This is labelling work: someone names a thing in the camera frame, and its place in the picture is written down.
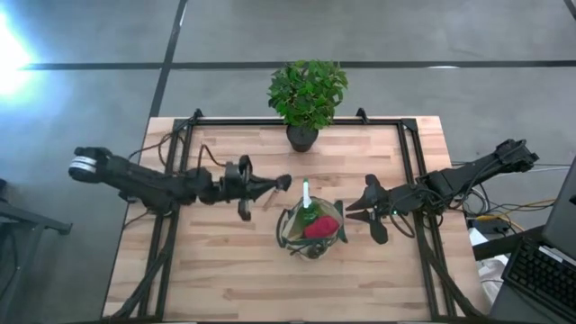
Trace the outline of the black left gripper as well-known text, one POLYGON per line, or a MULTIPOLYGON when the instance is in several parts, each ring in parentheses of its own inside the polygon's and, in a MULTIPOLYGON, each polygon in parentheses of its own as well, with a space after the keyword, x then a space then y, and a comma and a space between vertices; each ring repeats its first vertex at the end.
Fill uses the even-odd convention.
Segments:
POLYGON ((253 167, 248 155, 240 157, 239 162, 234 164, 227 162, 224 165, 224 175, 218 181, 212 180, 212 173, 205 167, 201 167, 197 175, 201 187, 197 192, 199 200, 208 205, 219 202, 230 203, 238 200, 238 215, 243 221, 251 220, 251 211, 249 209, 248 183, 255 184, 251 188, 252 197, 260 197, 269 191, 287 191, 288 186, 292 183, 290 175, 280 175, 276 178, 267 178, 252 175, 253 167))

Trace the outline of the black metal stand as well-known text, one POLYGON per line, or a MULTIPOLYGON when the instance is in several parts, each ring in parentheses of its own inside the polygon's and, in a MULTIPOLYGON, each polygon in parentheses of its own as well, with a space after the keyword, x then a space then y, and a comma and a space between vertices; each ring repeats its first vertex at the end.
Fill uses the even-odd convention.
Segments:
POLYGON ((32 266, 42 233, 55 230, 59 235, 68 235, 72 223, 54 220, 11 205, 7 198, 7 182, 0 178, 0 278, 2 277, 2 253, 5 242, 11 245, 13 270, 4 286, 0 287, 0 324, 7 324, 13 306, 21 298, 25 273, 32 266))

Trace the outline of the green potted plant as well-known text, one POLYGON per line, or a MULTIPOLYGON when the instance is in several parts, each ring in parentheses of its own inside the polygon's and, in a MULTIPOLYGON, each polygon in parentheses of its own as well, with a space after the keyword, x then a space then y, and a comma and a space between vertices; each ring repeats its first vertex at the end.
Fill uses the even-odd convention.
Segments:
POLYGON ((299 60, 271 75, 267 105, 283 118, 294 151, 309 151, 333 123, 347 88, 347 73, 334 61, 299 60))

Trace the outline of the green spray bottle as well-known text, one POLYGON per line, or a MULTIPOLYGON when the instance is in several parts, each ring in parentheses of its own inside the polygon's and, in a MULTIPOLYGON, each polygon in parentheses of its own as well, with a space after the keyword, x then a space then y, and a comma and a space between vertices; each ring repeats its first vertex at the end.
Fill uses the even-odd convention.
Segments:
POLYGON ((311 196, 310 183, 307 178, 302 183, 301 207, 297 211, 297 221, 305 228, 327 212, 323 206, 311 196))

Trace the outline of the black power supply box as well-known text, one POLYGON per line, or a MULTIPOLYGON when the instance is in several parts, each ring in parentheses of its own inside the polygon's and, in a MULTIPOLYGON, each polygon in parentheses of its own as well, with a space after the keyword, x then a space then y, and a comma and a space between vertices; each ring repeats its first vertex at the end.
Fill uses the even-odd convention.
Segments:
POLYGON ((510 224, 502 219, 468 220, 467 224, 482 234, 507 234, 511 228, 510 224))

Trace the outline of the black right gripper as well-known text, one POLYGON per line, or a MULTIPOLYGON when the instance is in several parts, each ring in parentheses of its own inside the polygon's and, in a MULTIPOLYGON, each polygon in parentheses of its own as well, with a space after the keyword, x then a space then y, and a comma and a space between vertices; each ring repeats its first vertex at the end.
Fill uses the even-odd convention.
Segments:
POLYGON ((392 225, 402 235, 414 239, 415 230, 409 225, 406 216, 422 205, 422 199, 418 198, 418 188, 414 184, 405 184, 386 190, 373 174, 365 177, 365 183, 364 197, 346 207, 347 212, 357 212, 348 213, 346 217, 368 223, 371 237, 379 245, 389 240, 388 231, 382 223, 384 216, 390 217, 392 225))

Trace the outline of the red gardening glove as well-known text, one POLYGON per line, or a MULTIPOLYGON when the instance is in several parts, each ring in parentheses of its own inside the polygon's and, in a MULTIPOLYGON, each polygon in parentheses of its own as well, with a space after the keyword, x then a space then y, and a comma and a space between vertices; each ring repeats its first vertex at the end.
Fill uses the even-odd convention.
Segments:
POLYGON ((331 237, 338 231, 340 224, 328 215, 318 217, 314 222, 307 225, 303 234, 306 239, 324 239, 331 237))

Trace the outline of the black laptop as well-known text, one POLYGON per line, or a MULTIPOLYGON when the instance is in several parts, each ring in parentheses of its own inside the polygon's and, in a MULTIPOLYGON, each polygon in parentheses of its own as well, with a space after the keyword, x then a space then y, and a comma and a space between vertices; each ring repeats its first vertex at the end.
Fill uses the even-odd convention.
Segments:
POLYGON ((576 324, 576 158, 542 233, 537 238, 524 237, 519 241, 502 279, 576 324))

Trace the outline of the white plastic bag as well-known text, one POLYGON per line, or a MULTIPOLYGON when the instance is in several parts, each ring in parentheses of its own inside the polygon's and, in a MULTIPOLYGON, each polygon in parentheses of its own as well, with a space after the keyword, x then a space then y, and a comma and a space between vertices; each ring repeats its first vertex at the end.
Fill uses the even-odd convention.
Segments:
POLYGON ((502 286, 501 276, 509 259, 505 255, 494 256, 476 261, 484 295, 492 305, 502 286))

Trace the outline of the black aluminium table frame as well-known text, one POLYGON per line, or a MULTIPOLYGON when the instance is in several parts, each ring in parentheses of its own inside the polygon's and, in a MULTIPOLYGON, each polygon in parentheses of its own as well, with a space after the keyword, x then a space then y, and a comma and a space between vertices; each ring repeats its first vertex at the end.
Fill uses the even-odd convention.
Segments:
POLYGON ((275 238, 284 209, 312 193, 350 204, 374 174, 384 187, 413 182, 448 167, 436 116, 339 117, 307 153, 294 151, 279 118, 154 118, 139 162, 158 171, 202 165, 215 176, 248 155, 257 175, 288 174, 292 186, 263 211, 269 195, 243 221, 235 203, 194 203, 154 218, 135 203, 126 214, 103 305, 104 324, 182 322, 419 321, 459 315, 454 295, 421 256, 431 248, 468 301, 487 308, 464 216, 411 218, 415 238, 389 220, 389 240, 375 243, 365 223, 347 220, 348 243, 316 260, 291 256, 275 238))

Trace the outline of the beige green gardening bag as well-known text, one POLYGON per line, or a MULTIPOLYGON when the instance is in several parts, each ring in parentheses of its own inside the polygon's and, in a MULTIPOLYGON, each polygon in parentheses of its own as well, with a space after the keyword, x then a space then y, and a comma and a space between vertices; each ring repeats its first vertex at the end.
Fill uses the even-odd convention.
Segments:
POLYGON ((303 199, 301 198, 291 209, 283 210, 275 229, 278 246, 289 250, 291 256, 298 256, 303 260, 322 258, 338 241, 344 244, 348 243, 341 201, 330 202, 312 196, 311 207, 316 212, 316 218, 305 220, 302 217, 303 199), (321 237, 307 236, 305 229, 324 216, 328 217, 330 221, 334 221, 337 228, 332 233, 321 237))

